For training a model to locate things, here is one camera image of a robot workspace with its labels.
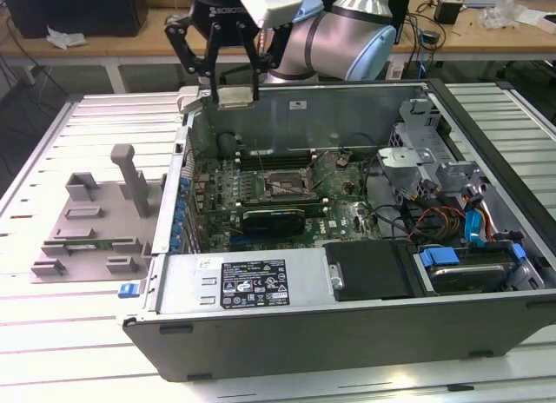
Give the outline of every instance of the black label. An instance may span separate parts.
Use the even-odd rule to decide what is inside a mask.
[[[225,309],[289,305],[284,260],[224,262],[220,306]]]

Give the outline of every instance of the white label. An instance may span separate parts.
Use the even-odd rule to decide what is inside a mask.
[[[197,270],[220,270],[224,259],[222,257],[197,258]]]
[[[288,297],[287,293],[268,293],[268,299],[286,299]]]
[[[307,109],[307,101],[291,101],[289,110]]]

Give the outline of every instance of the aluminum extrusion table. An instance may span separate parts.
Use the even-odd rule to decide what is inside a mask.
[[[449,89],[556,216],[549,122],[494,84]],[[31,285],[29,265],[65,203],[70,173],[120,181],[109,153],[128,142],[137,167],[159,178],[182,122],[175,99],[161,93],[68,102],[0,201],[0,401],[556,401],[556,327],[500,358],[176,384],[158,376],[116,323],[115,314],[140,307],[138,299],[117,298],[120,281]]]

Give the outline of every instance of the blue plastic tab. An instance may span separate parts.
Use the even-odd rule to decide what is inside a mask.
[[[482,223],[482,217],[480,213],[471,209],[466,213],[466,241],[474,242],[477,247],[484,247],[485,242],[480,238],[480,225]]]
[[[118,297],[120,299],[129,299],[139,296],[139,283],[125,283],[122,284],[120,290],[118,290]]]
[[[180,222],[174,221],[174,225],[172,225],[172,235],[179,235],[182,233],[182,225]]]
[[[176,210],[174,212],[174,220],[178,221],[178,222],[183,222],[183,212],[179,211],[179,210]]]
[[[427,248],[419,254],[419,257],[425,267],[449,266],[460,263],[458,255],[450,247]]]
[[[183,201],[182,199],[178,199],[177,201],[175,201],[175,210],[183,212],[185,210],[185,201]]]
[[[182,243],[177,238],[170,238],[170,247],[179,248]]]
[[[303,0],[297,14],[294,17],[294,23],[300,23],[310,17],[314,17],[324,11],[324,3],[322,0]]]
[[[396,29],[392,25],[388,25],[377,32],[365,49],[357,56],[347,71],[345,80],[375,79],[392,52],[395,38]]]
[[[525,261],[525,258],[527,257],[527,253],[525,252],[525,249],[523,249],[523,247],[520,244],[513,244],[512,252],[513,255],[515,255],[515,258],[517,258],[518,262]]]

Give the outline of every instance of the small black box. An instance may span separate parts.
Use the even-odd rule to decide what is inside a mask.
[[[423,297],[412,248],[404,241],[344,241],[324,246],[328,265],[339,267],[343,288],[338,301]]]
[[[438,0],[434,12],[434,21],[454,25],[460,14],[462,4],[461,2]]]

